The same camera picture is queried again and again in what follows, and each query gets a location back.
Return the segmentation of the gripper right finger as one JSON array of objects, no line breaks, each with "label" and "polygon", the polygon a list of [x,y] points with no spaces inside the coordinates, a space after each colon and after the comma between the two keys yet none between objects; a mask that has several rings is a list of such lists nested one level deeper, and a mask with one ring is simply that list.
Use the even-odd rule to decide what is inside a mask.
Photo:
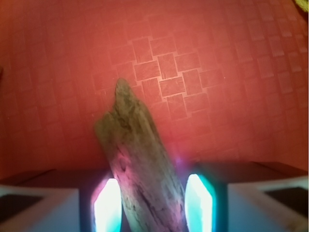
[{"label": "gripper right finger", "polygon": [[306,232],[308,172],[280,162],[199,162],[188,171],[191,232]]}]

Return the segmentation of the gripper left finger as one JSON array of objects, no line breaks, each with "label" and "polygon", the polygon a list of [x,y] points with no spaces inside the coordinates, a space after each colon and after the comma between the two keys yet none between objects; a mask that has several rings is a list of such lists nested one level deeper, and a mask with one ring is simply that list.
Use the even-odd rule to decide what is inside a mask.
[{"label": "gripper left finger", "polygon": [[27,171],[0,181],[3,232],[118,232],[122,203],[111,171]]}]

